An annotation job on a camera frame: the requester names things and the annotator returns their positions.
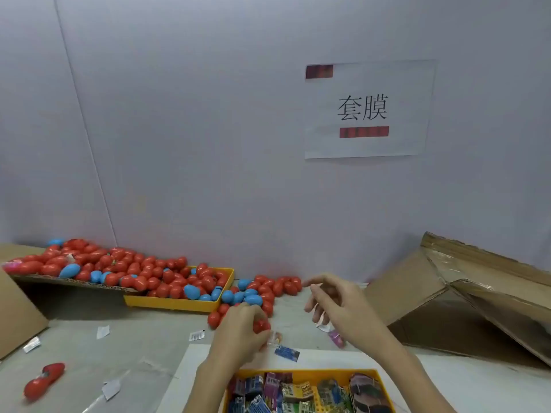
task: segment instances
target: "hand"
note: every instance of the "hand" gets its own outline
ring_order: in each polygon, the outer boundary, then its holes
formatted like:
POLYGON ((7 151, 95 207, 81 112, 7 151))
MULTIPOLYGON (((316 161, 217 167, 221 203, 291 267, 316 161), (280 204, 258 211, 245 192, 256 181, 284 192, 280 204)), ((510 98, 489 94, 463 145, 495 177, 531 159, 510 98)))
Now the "hand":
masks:
POLYGON ((217 368, 234 374, 252 357, 270 337, 270 330, 256 334, 252 324, 256 320, 266 319, 259 305, 242 303, 231 307, 224 320, 218 326, 207 358, 217 368))
POLYGON ((310 286, 312 292, 304 310, 311 312, 317 304, 312 318, 314 323, 319 322, 325 312, 323 324, 331 320, 337 332, 356 348, 375 360, 381 356, 393 335, 358 285, 334 274, 321 274, 303 281, 302 285, 310 286))

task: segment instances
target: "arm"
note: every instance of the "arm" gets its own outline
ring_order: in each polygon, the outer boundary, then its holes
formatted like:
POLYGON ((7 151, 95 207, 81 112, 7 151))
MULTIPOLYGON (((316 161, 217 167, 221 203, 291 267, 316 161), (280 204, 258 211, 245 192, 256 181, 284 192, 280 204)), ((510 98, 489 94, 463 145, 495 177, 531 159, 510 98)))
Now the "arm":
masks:
POLYGON ((183 413, 216 413, 224 391, 237 370, 252 357, 270 336, 269 330, 252 330, 255 320, 265 319, 258 305, 242 303, 231 307, 218 326, 207 359, 199 365, 183 413))
POLYGON ((314 311, 317 323, 333 322, 341 336, 360 351, 377 361, 389 374, 412 413, 455 413, 426 374, 416 356, 394 337, 360 287, 333 274, 323 274, 303 283, 310 286, 312 296, 305 310, 314 311))

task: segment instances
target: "blue egg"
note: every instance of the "blue egg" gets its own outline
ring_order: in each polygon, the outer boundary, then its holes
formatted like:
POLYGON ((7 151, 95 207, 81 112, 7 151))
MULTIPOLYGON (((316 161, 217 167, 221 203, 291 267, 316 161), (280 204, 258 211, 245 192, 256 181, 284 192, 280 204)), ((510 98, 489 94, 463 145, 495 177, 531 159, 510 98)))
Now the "blue egg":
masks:
POLYGON ((201 296, 201 292, 195 285, 188 284, 183 288, 183 293, 190 300, 197 300, 201 296))
POLYGON ((61 270, 59 278, 72 278, 80 272, 79 264, 69 264, 61 270))
POLYGON ((64 239, 56 238, 56 239, 52 239, 50 242, 46 243, 46 247, 52 246, 52 245, 63 246, 64 243, 65 243, 64 239))
POLYGON ((238 291, 237 293, 234 294, 234 304, 236 305, 237 303, 243 303, 244 298, 245 298, 245 293, 242 291, 238 291))
POLYGON ((262 298, 256 294, 245 297, 245 303, 249 305, 262 305, 262 298))
POLYGON ((247 285, 251 284, 252 280, 239 280, 238 281, 238 289, 241 291, 245 291, 247 289, 247 285))
POLYGON ((111 271, 105 271, 103 274, 101 274, 100 277, 100 283, 103 284, 105 282, 105 277, 107 277, 107 274, 110 274, 111 271))
POLYGON ((94 283, 94 284, 99 283, 100 278, 101 278, 101 271, 92 271, 90 273, 90 282, 91 283, 94 283))
POLYGON ((230 290, 226 290, 222 293, 222 301, 224 303, 232 303, 234 300, 234 294, 230 290))
POLYGON ((210 297, 212 298, 212 301, 218 300, 218 297, 220 297, 220 294, 222 293, 221 290, 214 289, 212 293, 210 293, 210 297))

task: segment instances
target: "white wall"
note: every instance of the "white wall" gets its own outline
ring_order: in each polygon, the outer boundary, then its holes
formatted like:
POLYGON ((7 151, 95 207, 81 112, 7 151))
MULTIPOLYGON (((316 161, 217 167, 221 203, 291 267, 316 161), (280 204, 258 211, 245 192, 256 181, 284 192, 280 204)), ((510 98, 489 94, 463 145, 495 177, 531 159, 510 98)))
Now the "white wall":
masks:
POLYGON ((121 245, 363 280, 431 230, 551 268, 551 0, 57 5, 121 245), (305 161, 305 65, 393 59, 439 62, 425 153, 305 161))
POLYGON ((53 0, 0 0, 0 240, 114 243, 53 0))

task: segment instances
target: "chinese character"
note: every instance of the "chinese character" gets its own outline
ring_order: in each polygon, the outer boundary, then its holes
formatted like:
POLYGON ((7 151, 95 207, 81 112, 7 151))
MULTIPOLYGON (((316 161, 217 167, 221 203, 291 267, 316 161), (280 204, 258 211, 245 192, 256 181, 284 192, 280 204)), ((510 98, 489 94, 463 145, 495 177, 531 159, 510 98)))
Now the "chinese character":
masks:
POLYGON ((340 110, 344 107, 344 110, 342 113, 339 113, 338 116, 344 116, 341 118, 341 120, 350 120, 350 119, 356 119, 358 118, 355 116, 356 114, 360 114, 360 112, 355 113, 356 106, 361 107, 362 105, 358 103, 356 100, 361 100, 361 98, 351 98, 351 96, 348 96, 348 98, 341 98, 339 101, 344 101, 343 105, 339 107, 337 110, 340 110))
POLYGON ((365 97, 365 113, 362 120, 365 120, 366 117, 369 120, 373 120, 377 116, 381 116, 383 119, 386 119, 383 114, 386 114, 385 107, 387 98, 388 96, 385 96, 384 94, 377 94, 376 97, 365 97))

